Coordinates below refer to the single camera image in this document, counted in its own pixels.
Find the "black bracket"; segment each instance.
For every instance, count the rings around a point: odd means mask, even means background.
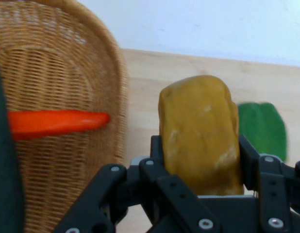
[[[53,233],[114,233],[137,204],[149,233],[300,233],[300,162],[292,168],[260,156],[243,136],[239,145],[244,185],[258,197],[195,196],[165,170],[161,137],[153,136],[150,158],[128,169],[104,166]]]

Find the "basket rim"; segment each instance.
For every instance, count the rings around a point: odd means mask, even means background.
[[[19,0],[0,0],[1,2],[17,2]],[[59,8],[63,12],[75,17],[81,24],[90,29],[99,37],[110,52],[113,60],[116,61],[119,77],[119,104],[116,125],[116,142],[114,154],[116,163],[124,163],[125,156],[125,134],[127,131],[127,105],[128,105],[128,72],[123,52],[118,46],[105,24],[87,7],[77,0],[24,0],[23,2],[36,2],[42,5]]]

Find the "wooden floor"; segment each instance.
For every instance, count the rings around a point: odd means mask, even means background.
[[[150,137],[158,134],[160,91],[191,76],[209,74],[221,78],[236,103],[273,103],[286,123],[288,161],[300,160],[300,68],[261,63],[124,50],[130,76],[126,164],[149,155]],[[119,233],[140,233],[150,227],[141,208],[133,207],[117,228]]]

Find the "yellow potato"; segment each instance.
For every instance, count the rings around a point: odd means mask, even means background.
[[[159,117],[167,171],[197,195],[244,193],[238,111],[222,80],[197,76],[164,88]]]

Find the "white wall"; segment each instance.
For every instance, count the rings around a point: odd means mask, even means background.
[[[300,0],[80,0],[123,48],[300,66]]]

